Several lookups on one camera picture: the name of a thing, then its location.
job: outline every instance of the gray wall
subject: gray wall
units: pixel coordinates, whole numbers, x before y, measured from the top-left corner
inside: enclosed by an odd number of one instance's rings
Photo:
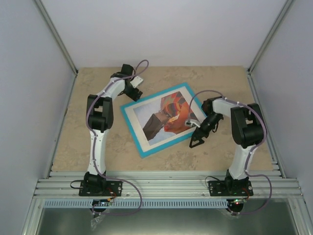
[[[248,67],[286,0],[43,0],[77,67]]]
[[[31,0],[0,3],[0,234],[18,235],[73,75]]]
[[[313,1],[296,0],[253,72],[286,173],[313,218]]]

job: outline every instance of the table surface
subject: table surface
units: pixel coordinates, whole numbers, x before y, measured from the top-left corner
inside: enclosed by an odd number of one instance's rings
[[[120,68],[79,70],[56,151],[53,171],[86,171],[89,164],[90,135],[85,125],[87,97],[97,94]],[[149,67],[140,85],[142,97],[187,82],[194,93],[204,89],[222,92],[227,98],[252,103],[253,97],[242,67]],[[215,97],[202,93],[199,100]],[[217,133],[205,144],[189,148],[189,139],[142,159],[122,116],[120,106],[131,102],[126,95],[113,103],[114,124],[106,146],[107,170],[227,170],[233,160],[235,142],[230,119],[220,121]],[[252,170],[272,170],[268,147],[263,144],[254,154]]]

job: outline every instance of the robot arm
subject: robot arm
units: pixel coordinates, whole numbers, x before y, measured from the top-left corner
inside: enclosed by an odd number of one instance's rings
[[[92,103],[99,95],[100,98],[96,101],[92,107],[88,116],[88,125],[93,130],[90,131],[91,147],[90,147],[90,161],[88,171],[84,176],[84,180],[81,182],[80,196],[92,196],[99,195],[105,190],[106,179],[101,177],[94,167],[94,159],[97,165],[97,169],[102,175],[105,175],[105,147],[106,140],[109,131],[113,125],[113,105],[112,102],[118,95],[126,94],[132,100],[137,101],[140,99],[142,92],[136,87],[143,82],[143,79],[136,76],[132,79],[124,79],[123,77],[129,77],[133,74],[133,67],[130,65],[123,65],[121,72],[117,72],[111,76],[108,85],[100,91],[97,95],[89,95],[87,100],[87,113]]]
[[[253,103],[248,106],[262,118],[258,104]],[[196,120],[186,121],[186,125],[196,126],[189,146],[193,148],[203,144],[203,138],[207,138],[211,131],[217,131],[219,121],[223,119],[223,116],[229,117],[231,119],[232,136],[236,143],[236,151],[232,165],[227,170],[225,178],[226,191],[228,191],[228,194],[233,194],[242,188],[249,188],[250,182],[245,170],[249,169],[256,150],[255,146],[263,139],[263,129],[259,120],[247,108],[228,102],[221,97],[206,100],[202,105],[202,110],[207,115],[202,123]]]

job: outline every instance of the framed picture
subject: framed picture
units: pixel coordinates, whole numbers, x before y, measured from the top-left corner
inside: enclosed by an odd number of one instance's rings
[[[185,121],[193,96],[189,85],[182,83],[121,106],[142,158],[191,137],[195,127],[185,126]],[[190,115],[200,122],[206,117],[198,98],[191,105]]]

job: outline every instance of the black cable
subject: black cable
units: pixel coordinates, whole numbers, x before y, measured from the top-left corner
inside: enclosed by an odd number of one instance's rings
[[[214,177],[214,176],[207,176],[206,178],[205,178],[205,180],[204,180],[204,182],[205,182],[205,186],[207,187],[207,188],[209,188],[209,185],[207,185],[207,183],[206,183],[206,179],[207,178],[212,178],[212,179],[215,179],[215,180],[217,180],[218,182],[220,182],[222,185],[224,185],[225,183],[224,182],[222,182],[220,179],[218,179],[218,178],[216,178],[216,177]]]
[[[133,75],[135,75],[135,74],[136,74],[136,70],[135,70],[134,67],[133,67],[133,71],[134,71],[134,74],[133,74]],[[132,77],[132,78],[131,78],[131,81],[133,81],[134,78],[135,78],[135,77]]]
[[[75,182],[79,182],[81,183],[83,180],[73,180],[72,182],[70,182],[69,186],[73,189],[80,189],[80,188],[76,188],[76,187],[73,187],[72,184],[75,183]]]

